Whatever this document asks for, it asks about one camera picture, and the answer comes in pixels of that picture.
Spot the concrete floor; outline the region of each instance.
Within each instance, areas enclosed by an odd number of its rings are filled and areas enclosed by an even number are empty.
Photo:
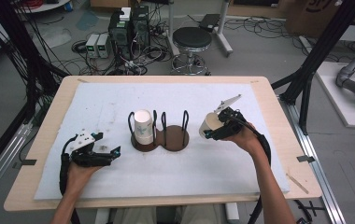
[[[85,67],[85,63],[67,62],[78,57],[76,53],[71,51],[72,44],[86,39],[93,32],[106,32],[108,27],[107,16],[109,15],[107,12],[91,13],[86,7],[78,8],[69,13],[62,8],[57,8],[47,13],[35,14],[35,19],[41,27],[63,27],[69,31],[72,39],[52,50],[60,61],[64,61],[64,65],[72,74],[78,74]],[[197,21],[202,19],[201,16],[193,16],[193,18]],[[40,24],[50,21],[57,22],[49,25]],[[264,76],[269,79],[270,83],[273,83],[296,71],[305,60],[303,50],[297,48],[299,44],[292,37],[276,37],[277,35],[274,33],[263,31],[261,35],[274,37],[264,38],[249,32],[244,27],[236,28],[240,25],[236,23],[238,21],[229,21],[224,31],[234,50],[230,57],[225,57],[215,39],[213,39],[212,46],[207,51],[199,53],[205,58],[212,76]],[[175,18],[175,25],[177,28],[180,25],[194,26],[195,22],[182,16]],[[347,55],[352,57],[355,55],[355,52],[348,49],[346,44],[339,43],[327,61],[336,59],[335,56]],[[341,59],[345,60],[342,61],[343,63],[349,61],[345,57]],[[110,59],[99,60],[97,64],[102,66],[102,64],[109,62]],[[170,61],[152,63],[147,66],[148,72],[146,75],[169,75],[170,66]],[[284,90],[285,87],[279,88],[276,90],[276,94],[282,93]],[[25,88],[18,73],[7,56],[0,52],[0,136],[24,105],[25,100]],[[345,221],[355,223],[355,129],[344,126],[316,78],[313,80],[307,130]],[[35,133],[36,128],[33,129],[30,137]],[[23,157],[29,147],[30,144],[22,151]],[[15,158],[7,170],[1,174],[0,223],[48,222],[53,211],[9,213],[4,210],[4,200],[19,172],[19,169],[13,168],[16,162],[18,162],[18,158]],[[323,207],[321,199],[314,199],[311,202],[316,207]],[[303,212],[297,209],[294,202],[289,203],[297,219],[304,217]],[[305,206],[309,206],[309,201],[303,201],[303,203]],[[240,203],[238,205],[241,223],[246,223],[249,220],[249,214],[252,212],[253,206],[254,203]],[[93,223],[95,210],[79,209],[78,213],[82,223]],[[316,211],[316,215],[311,212],[311,215],[314,218],[314,223],[331,223],[324,211]],[[258,222],[263,223],[263,219],[259,218]]]

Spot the white cup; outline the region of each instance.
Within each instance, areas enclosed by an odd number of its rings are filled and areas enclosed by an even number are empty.
[[[204,122],[202,123],[199,133],[201,137],[205,138],[204,131],[205,130],[217,130],[218,128],[222,127],[223,123],[219,121],[217,113],[209,113],[206,115]]]
[[[134,115],[135,138],[142,145],[148,145],[153,141],[152,118],[148,110],[138,110]]]

